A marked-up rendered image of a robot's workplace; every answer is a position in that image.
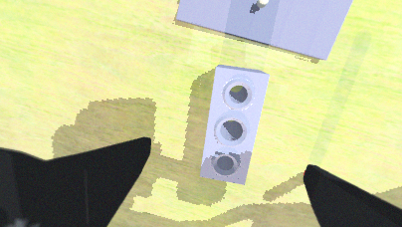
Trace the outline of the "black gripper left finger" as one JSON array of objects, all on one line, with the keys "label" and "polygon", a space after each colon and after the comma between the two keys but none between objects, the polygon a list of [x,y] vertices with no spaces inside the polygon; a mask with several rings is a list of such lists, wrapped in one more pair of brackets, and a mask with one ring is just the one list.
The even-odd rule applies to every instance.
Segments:
[{"label": "black gripper left finger", "polygon": [[0,147],[0,206],[10,227],[107,227],[150,152],[150,137],[47,160]]}]

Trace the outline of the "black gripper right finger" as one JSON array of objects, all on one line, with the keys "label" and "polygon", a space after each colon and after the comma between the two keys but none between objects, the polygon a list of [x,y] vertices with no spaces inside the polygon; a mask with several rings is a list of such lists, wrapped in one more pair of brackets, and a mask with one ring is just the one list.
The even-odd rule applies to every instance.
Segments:
[{"label": "black gripper right finger", "polygon": [[320,227],[402,227],[402,209],[317,165],[303,183]]}]

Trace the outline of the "grey plate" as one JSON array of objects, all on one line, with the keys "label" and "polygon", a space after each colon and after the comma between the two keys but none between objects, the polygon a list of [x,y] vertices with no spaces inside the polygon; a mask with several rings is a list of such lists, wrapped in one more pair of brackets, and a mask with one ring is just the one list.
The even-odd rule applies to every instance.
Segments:
[{"label": "grey plate", "polygon": [[[269,78],[260,70],[216,67],[200,177],[245,185]],[[232,92],[235,86],[243,87]]]}]

